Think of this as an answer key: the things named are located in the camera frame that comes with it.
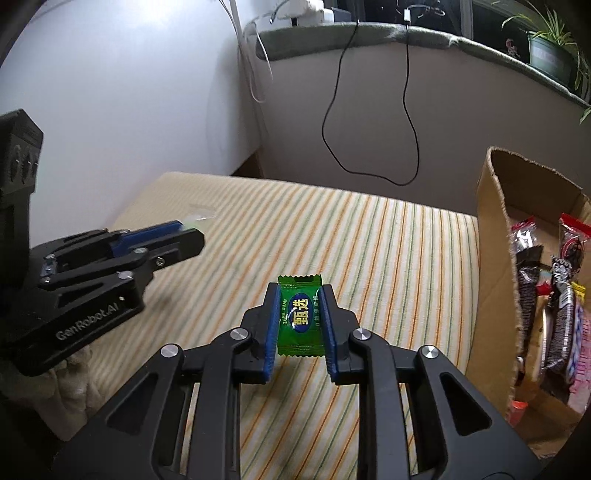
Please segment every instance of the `metal screw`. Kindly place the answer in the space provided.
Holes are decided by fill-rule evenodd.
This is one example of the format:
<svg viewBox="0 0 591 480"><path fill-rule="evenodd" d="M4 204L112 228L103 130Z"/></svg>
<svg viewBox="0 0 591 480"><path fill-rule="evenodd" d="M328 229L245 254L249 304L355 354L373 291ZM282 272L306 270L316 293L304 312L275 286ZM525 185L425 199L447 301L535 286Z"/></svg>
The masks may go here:
<svg viewBox="0 0 591 480"><path fill-rule="evenodd" d="M166 358L171 358L178 355L178 347L173 344L169 343L168 345L164 345L160 349L160 355L165 356Z"/></svg>
<svg viewBox="0 0 591 480"><path fill-rule="evenodd" d="M130 272L129 270L123 270L123 272L119 272L117 274L117 276L121 279L121 280L129 280L130 278L134 277L134 273Z"/></svg>
<svg viewBox="0 0 591 480"><path fill-rule="evenodd" d="M230 332L230 336L234 340L244 340L246 337L248 337L248 330L245 328L234 328L234 330Z"/></svg>
<svg viewBox="0 0 591 480"><path fill-rule="evenodd" d="M357 340L368 340L371 337L371 332L365 328L356 328L353 330L353 336Z"/></svg>
<svg viewBox="0 0 591 480"><path fill-rule="evenodd" d="M421 353L426 358L437 358L439 356L439 350L433 345L425 345L421 348Z"/></svg>

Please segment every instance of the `power cord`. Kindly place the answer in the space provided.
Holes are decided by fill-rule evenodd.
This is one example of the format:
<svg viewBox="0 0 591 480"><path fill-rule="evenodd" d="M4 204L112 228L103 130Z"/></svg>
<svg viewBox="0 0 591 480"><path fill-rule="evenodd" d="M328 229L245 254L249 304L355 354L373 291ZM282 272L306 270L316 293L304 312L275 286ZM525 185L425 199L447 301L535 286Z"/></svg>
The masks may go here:
<svg viewBox="0 0 591 480"><path fill-rule="evenodd" d="M343 51L340 54L339 68L338 68L337 74L336 74L335 92L333 94L332 100L330 101L329 107L327 108L326 113L324 114L324 120L322 120L322 130L321 130L321 132L322 132L322 141L326 145L326 148L328 149L328 151L330 152L330 154L333 156L333 158L339 164L339 167L342 168L345 172L350 173L350 174L353 174L353 175L364 175L366 177L375 177L377 179L386 180L386 181L390 182L391 184L396 185L397 187L405 187L407 185L410 185L412 182L414 182L414 180L417 178L418 171L419 171L419 168L421 166L421 152L420 152L420 149L419 149L419 146L418 146L417 131L414 128L413 121L410 118L410 115L408 113L408 109L407 109L407 106L406 106L406 92L407 92L407 88L408 88L408 77L410 75L409 58L408 58L408 43L409 43L408 42L408 24L406 25L406 33L407 33L407 35L406 35L407 75L406 75L406 82L404 83L404 91L402 93L402 105L404 107L404 112L406 113L406 116L408 118L408 123L410 124L411 128L413 129L414 141L415 141L415 144L417 146L417 169L414 172L413 177L409 181L406 181L404 183L398 183L396 181L393 181L393 180L389 179L388 177L384 177L383 175L379 175L377 173L367 173L367 172L364 172L364 171L349 170L337 158L337 156L335 155L335 152L333 152L332 148L330 148L330 145L328 144L328 142L326 141L326 137L324 136L324 126L326 124L326 119L328 118L329 113L332 110L332 107L333 107L333 105L335 103L336 94L337 94L337 91L339 89L340 69L341 69L341 64L343 63L343 57L345 56L345 52L347 52L347 50L349 49L349 47L353 43L353 39L355 38L355 34L357 33L357 30L358 29L359 29L359 20L357 20L357 23L355 24L355 27L353 29L353 33L351 34L351 37L350 37L349 41L347 42L347 44L345 45L345 48L343 49Z"/></svg>

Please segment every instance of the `beige cloth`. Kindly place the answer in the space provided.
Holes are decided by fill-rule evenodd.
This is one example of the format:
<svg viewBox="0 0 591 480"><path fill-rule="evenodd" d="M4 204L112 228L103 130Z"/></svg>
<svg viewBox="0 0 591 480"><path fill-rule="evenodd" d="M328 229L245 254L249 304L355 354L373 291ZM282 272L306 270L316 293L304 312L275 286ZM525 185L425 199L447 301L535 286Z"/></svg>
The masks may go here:
<svg viewBox="0 0 591 480"><path fill-rule="evenodd" d="M91 381L89 346L49 372L25 377L10 362L0 362L0 391L8 399L31 407L60 440L70 440L103 404Z"/></svg>

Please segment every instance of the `white cable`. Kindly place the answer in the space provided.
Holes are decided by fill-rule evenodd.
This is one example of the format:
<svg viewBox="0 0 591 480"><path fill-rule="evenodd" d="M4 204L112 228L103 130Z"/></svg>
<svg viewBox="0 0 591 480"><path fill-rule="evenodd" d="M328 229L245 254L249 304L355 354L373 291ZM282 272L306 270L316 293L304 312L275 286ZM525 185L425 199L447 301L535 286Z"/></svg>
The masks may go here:
<svg viewBox="0 0 591 480"><path fill-rule="evenodd" d="M249 90L251 91L251 97L252 97L252 99L256 103L265 103L267 101L267 99L265 99L265 98L258 99L256 97L255 93L254 93L253 85L255 84L255 70L254 70L254 66L252 65L251 59L250 59L250 57L248 55L248 52L244 52L243 49L242 49L243 43L246 44L246 45L248 45L248 41L246 39L246 35L247 35L248 27L252 24L254 26L254 29L255 29L256 39L261 44L262 51L263 51L263 53L265 55L265 61L267 62L267 67L269 68L269 74L271 76L271 84L273 84L273 71L271 69L271 62L269 61L269 57L267 56L267 50L265 49L265 46L263 45L263 42L261 40L261 36L259 35L258 29L256 27L256 21L257 20L260 20L261 18L265 18L265 17L270 17L272 15L276 15L277 14L277 11L284 4L286 4L287 1L284 0L283 3L279 4L279 6L275 9L275 11L269 11L266 14L259 15L258 17L255 17L252 20L250 20L250 22L248 22L244 26L244 29L242 31L242 38L240 38L240 35L238 34L238 28L236 27L236 23L234 22L234 18L232 16L232 14L230 13L230 10L228 10L228 8L227 8L227 6L226 6L226 4L225 4L225 2L223 0L219 0L220 4L223 6L223 9L226 11L226 13L228 15L228 18L232 22L232 27L234 28L234 32L236 33L236 39L238 40L238 49L239 49L240 55L242 56L243 60L246 61L246 64L248 64L248 70L249 70L249 72L246 74L246 79L248 81Z"/></svg>

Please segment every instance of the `striped mattress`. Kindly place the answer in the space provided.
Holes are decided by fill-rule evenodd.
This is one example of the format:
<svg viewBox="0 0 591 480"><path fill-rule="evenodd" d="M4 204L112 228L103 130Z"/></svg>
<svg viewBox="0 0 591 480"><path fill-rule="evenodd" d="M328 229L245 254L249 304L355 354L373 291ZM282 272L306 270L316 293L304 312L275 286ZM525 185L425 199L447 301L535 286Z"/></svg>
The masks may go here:
<svg viewBox="0 0 591 480"><path fill-rule="evenodd" d="M92 343L90 376L105 398L161 345L192 348L240 324L279 275L320 273L363 327L405 348L432 343L466 368L475 218L294 183L167 173L113 227L183 219L199 207L215 212L201 255L156 273L145 311ZM269 384L242 387L243 479L355 478L357 410L357 388L334 386L323 358L278 357Z"/></svg>

